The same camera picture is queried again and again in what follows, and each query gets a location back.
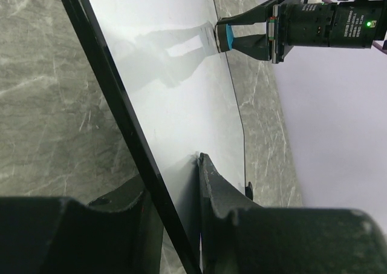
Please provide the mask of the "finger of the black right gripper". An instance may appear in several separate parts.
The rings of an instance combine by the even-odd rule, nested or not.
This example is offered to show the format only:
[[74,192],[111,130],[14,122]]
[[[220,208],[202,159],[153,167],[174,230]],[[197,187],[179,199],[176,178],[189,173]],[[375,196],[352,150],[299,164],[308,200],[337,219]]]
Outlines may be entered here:
[[256,60],[269,61],[269,44],[265,34],[234,38],[232,48]]
[[259,5],[239,15],[231,16],[228,18],[221,18],[217,22],[217,25],[231,25],[231,26],[253,25],[256,23],[265,22],[266,19],[267,19],[267,8]]

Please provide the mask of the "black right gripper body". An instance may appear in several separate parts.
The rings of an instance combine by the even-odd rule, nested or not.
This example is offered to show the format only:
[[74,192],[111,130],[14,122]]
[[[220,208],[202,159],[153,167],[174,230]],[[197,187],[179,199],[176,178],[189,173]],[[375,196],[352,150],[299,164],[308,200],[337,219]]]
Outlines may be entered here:
[[385,41],[386,0],[276,0],[267,19],[271,61],[294,47],[371,48]]

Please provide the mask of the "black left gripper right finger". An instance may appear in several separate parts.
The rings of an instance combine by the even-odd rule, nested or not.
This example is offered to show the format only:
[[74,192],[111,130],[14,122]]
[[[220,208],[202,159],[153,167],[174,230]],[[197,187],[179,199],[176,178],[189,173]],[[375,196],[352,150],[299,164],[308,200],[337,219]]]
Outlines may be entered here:
[[204,273],[385,273],[386,241],[355,209],[262,207],[198,161]]

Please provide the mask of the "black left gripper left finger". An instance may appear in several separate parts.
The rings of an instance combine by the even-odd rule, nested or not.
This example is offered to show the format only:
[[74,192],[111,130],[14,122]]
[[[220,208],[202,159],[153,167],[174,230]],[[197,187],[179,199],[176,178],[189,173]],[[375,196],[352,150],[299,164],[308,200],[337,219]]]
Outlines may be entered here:
[[1,199],[2,273],[158,273],[163,225],[147,190],[125,184],[85,205]]

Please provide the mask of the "blue bone-shaped eraser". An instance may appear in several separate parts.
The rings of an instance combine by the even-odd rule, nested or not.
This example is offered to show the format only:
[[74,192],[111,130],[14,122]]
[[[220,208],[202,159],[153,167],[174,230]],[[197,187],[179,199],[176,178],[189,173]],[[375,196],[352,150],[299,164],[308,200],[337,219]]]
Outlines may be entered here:
[[234,34],[229,24],[217,24],[215,26],[215,39],[220,53],[225,53],[232,49]]

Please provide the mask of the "white board black frame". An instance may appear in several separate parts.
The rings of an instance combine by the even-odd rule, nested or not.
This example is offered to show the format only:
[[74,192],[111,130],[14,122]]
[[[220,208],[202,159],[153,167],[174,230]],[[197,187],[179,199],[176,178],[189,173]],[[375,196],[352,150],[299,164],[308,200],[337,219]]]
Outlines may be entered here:
[[198,159],[246,183],[215,0],[61,0],[187,273],[200,273]]

